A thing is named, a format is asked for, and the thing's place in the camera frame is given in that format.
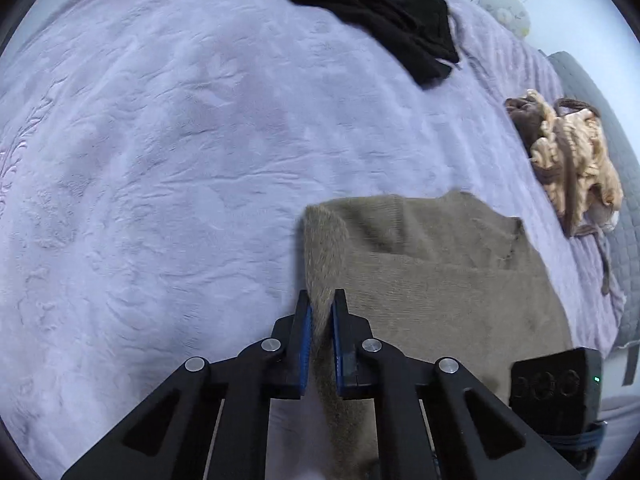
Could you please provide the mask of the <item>white round cushion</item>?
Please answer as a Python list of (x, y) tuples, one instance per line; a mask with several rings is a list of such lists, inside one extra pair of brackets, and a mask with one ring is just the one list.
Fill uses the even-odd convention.
[(530, 17), (520, 0), (476, 0), (476, 3), (518, 39), (528, 36)]

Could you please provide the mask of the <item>lavender embossed bedspread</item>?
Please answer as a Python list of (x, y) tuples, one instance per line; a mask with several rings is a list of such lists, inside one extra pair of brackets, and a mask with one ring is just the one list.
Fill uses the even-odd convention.
[(453, 188), (524, 222), (575, 344), (622, 312), (566, 240), (503, 109), (561, 84), (476, 4), (431, 89), (288, 0), (70, 0), (1, 63), (1, 416), (60, 478), (190, 356), (266, 336), (304, 284), (302, 218)]

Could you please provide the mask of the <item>cream striped garment pile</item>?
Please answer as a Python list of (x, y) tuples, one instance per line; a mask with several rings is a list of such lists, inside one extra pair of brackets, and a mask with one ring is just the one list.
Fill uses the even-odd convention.
[(571, 98), (550, 104), (533, 89), (504, 106), (564, 235), (613, 231), (624, 191), (608, 154), (600, 112)]

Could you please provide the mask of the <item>taupe knit sweater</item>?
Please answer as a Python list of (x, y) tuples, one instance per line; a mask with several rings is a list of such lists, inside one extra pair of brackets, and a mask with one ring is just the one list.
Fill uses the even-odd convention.
[(329, 426), (333, 479), (360, 479), (378, 455), (372, 404), (336, 392), (330, 311), (342, 290), (372, 333), (424, 361), (453, 356), (500, 399), (516, 361), (572, 346), (570, 326), (519, 218), (474, 195), (344, 198), (304, 213), (311, 366)]

